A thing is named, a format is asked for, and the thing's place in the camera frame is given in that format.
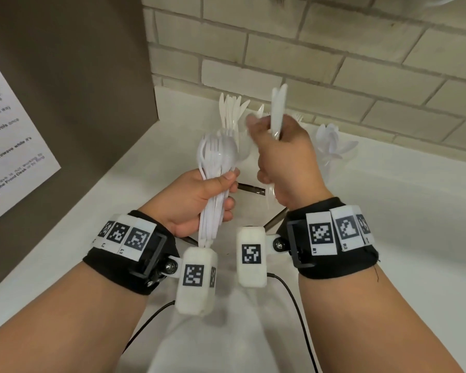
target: fingernail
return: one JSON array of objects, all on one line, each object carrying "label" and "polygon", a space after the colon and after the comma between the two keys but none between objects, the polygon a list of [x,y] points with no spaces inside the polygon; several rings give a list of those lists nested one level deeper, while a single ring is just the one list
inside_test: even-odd
[{"label": "fingernail", "polygon": [[229,171],[226,174],[223,175],[228,181],[231,181],[236,178],[235,173],[233,171]]},{"label": "fingernail", "polygon": [[247,127],[251,127],[255,123],[257,123],[259,119],[257,119],[254,114],[249,114],[247,115],[247,118],[245,120],[246,120]]}]

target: hand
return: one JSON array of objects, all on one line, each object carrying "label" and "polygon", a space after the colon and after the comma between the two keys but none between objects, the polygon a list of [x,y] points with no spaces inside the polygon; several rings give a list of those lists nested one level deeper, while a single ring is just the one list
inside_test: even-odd
[{"label": "hand", "polygon": [[[236,178],[240,170],[204,181],[198,169],[187,171],[150,199],[138,210],[164,225],[176,237],[186,237],[199,230],[200,212],[213,196],[230,190],[236,192]],[[224,202],[223,221],[233,219],[235,207],[232,197]]]},{"label": "hand", "polygon": [[259,148],[257,179],[274,183],[276,199],[290,210],[333,197],[324,185],[307,131],[284,115],[281,139],[277,141],[268,131],[270,125],[270,116],[247,117],[250,136]]}]

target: wrist strap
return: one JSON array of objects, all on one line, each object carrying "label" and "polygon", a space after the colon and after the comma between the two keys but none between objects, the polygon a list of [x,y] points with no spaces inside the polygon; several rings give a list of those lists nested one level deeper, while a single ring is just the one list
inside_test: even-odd
[{"label": "wrist strap", "polygon": [[174,235],[145,213],[114,215],[83,261],[112,282],[149,295],[165,278],[162,262],[179,257]]},{"label": "wrist strap", "polygon": [[[287,213],[277,234],[289,241],[292,260],[301,275],[311,279],[341,277],[372,267],[378,262],[379,254],[372,245],[358,248],[350,247],[351,244],[348,241],[351,239],[349,238],[344,241],[345,248],[342,250],[341,236],[337,235],[337,232],[333,233],[336,231],[336,227],[331,216],[326,216],[329,217],[327,223],[329,230],[328,228],[324,229],[324,232],[328,232],[327,245],[334,251],[330,252],[332,255],[313,254],[314,241],[311,245],[307,215],[314,217],[314,214],[316,216],[320,214],[323,216],[323,212],[329,215],[331,210],[343,206],[345,204],[338,197],[333,197]],[[354,227],[357,236],[361,238],[362,230],[357,225]]]}]

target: black cable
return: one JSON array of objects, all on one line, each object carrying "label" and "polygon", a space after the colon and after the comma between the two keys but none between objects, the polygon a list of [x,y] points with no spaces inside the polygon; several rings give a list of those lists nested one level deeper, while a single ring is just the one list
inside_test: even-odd
[{"label": "black cable", "polygon": [[271,272],[268,272],[267,276],[268,277],[274,277],[275,279],[278,279],[283,284],[285,289],[288,291],[288,294],[292,298],[292,301],[293,301],[293,303],[295,305],[295,309],[297,310],[298,319],[300,320],[300,325],[302,326],[302,331],[304,332],[305,344],[307,345],[307,350],[309,351],[309,355],[311,356],[312,366],[314,367],[314,371],[316,373],[319,373],[319,370],[317,370],[316,361],[314,360],[314,356],[312,355],[311,343],[309,343],[309,337],[307,336],[307,331],[305,330],[304,319],[302,318],[302,314],[300,313],[300,309],[298,308],[297,301],[295,300],[294,295],[292,295],[292,291],[290,290],[290,288],[288,288],[288,285],[286,284],[286,282],[284,282],[281,279],[281,277],[276,276],[275,274],[272,274]]},{"label": "black cable", "polygon": [[123,353],[128,349],[128,347],[131,345],[131,343],[133,342],[133,340],[135,340],[137,338],[137,336],[143,331],[143,329],[157,316],[159,315],[159,313],[164,310],[166,307],[170,307],[171,305],[174,305],[176,301],[171,301],[171,302],[168,302],[166,305],[164,305],[163,307],[161,307],[158,311],[156,311],[145,323],[143,323],[143,325],[140,327],[140,329],[136,332],[135,335],[133,335],[133,338],[130,339],[130,341],[128,342],[128,344],[126,345],[126,348],[124,348],[124,351]]}]

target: person's right arm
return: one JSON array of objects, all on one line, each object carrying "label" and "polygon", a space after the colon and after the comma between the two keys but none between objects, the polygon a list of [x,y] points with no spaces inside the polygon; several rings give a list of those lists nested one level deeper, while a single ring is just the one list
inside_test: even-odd
[{"label": "person's right arm", "polygon": [[[269,122],[247,118],[259,148],[259,181],[273,183],[276,198],[290,210],[333,197],[307,132],[285,115],[282,138],[275,141]],[[326,280],[299,275],[298,286],[324,373],[462,373],[379,266]]]}]

